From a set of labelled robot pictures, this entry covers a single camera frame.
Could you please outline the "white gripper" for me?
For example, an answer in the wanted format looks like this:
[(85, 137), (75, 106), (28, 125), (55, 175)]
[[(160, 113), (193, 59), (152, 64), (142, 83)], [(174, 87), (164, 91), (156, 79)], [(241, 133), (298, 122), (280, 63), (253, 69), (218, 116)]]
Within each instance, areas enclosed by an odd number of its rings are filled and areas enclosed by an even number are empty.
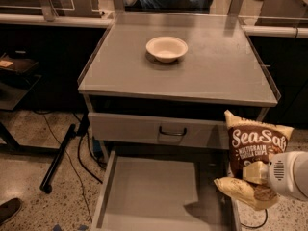
[(269, 164), (254, 162), (243, 168), (243, 179), (250, 183), (269, 186), (281, 195), (297, 195), (294, 164), (299, 152), (275, 154)]

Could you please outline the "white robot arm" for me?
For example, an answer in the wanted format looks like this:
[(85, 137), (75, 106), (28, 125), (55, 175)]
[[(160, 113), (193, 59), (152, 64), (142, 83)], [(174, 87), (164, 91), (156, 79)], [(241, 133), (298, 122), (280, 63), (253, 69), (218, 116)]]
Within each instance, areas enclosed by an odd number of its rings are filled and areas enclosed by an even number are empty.
[(285, 197), (308, 201), (308, 153), (285, 152), (273, 155), (267, 163), (251, 163), (243, 168), (243, 179), (267, 185)]

